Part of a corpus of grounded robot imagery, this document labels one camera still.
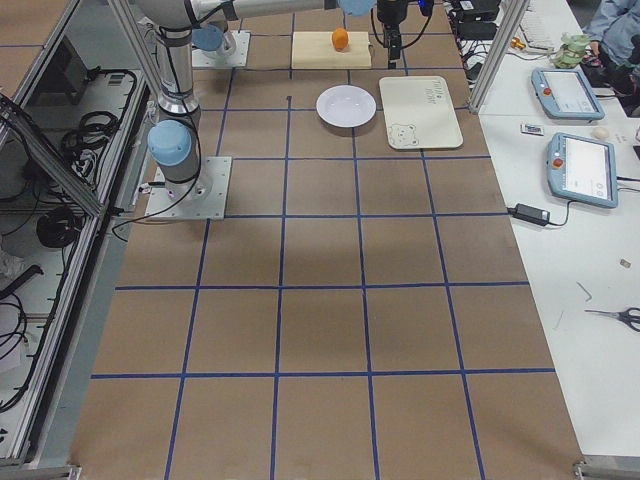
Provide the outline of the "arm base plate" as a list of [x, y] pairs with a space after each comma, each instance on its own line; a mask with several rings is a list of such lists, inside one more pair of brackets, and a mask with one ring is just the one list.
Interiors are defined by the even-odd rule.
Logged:
[[248, 61], [251, 33], [247, 30], [227, 31], [217, 50], [192, 49], [195, 70], [244, 68]]
[[151, 221], [223, 220], [225, 218], [232, 158], [207, 156], [202, 159], [196, 180], [184, 184], [167, 181], [160, 167], [151, 188], [145, 216]]

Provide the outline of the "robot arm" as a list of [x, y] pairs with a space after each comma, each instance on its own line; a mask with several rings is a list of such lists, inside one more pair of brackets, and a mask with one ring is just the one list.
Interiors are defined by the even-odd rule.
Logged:
[[192, 43], [208, 57], [226, 57], [236, 51], [236, 41], [228, 29], [206, 24], [192, 31]]
[[383, 27], [383, 47], [395, 62], [402, 49], [400, 25], [406, 1], [141, 1], [139, 7], [154, 24], [158, 44], [161, 93], [158, 103], [167, 119], [198, 121], [200, 105], [193, 94], [193, 32], [208, 24], [222, 30], [230, 21], [341, 9], [344, 14], [376, 14]]

